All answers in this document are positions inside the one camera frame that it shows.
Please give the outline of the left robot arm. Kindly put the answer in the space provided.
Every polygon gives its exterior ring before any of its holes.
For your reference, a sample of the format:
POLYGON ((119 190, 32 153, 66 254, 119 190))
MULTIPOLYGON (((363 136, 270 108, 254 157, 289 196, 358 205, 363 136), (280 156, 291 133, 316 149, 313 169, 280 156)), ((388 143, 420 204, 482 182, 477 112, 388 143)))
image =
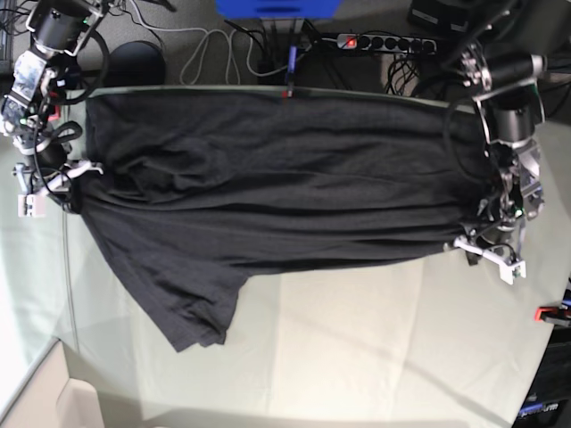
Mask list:
POLYGON ((482 259, 497 265, 507 284, 526 276, 525 227, 545 205, 535 133, 547 114, 538 82, 549 68, 549 55, 569 35, 568 1, 493 1, 480 9, 444 61, 456 66, 468 90, 493 169, 478 173, 464 165, 451 135, 461 102, 451 103, 443 122, 451 159, 465 178, 488 191, 474 222, 453 245, 466 253, 470 265, 482 259))

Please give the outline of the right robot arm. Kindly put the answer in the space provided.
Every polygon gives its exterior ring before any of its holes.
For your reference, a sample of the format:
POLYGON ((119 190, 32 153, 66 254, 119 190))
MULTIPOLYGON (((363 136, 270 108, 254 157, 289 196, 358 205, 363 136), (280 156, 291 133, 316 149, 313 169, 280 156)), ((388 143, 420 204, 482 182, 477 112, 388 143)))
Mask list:
POLYGON ((62 108, 83 103, 102 85, 110 52, 97 29, 110 8, 108 1, 40 1, 27 18, 31 45, 18 57, 12 87, 1 104, 1 133, 23 158, 12 169, 21 189, 17 206, 22 218, 44 216, 49 201, 66 213, 78 214, 76 179, 103 171, 90 160, 70 158, 71 142, 83 135, 79 123, 54 126, 53 122, 62 108), (90 40, 102 53, 101 68, 80 95, 68 97, 58 83, 90 40))

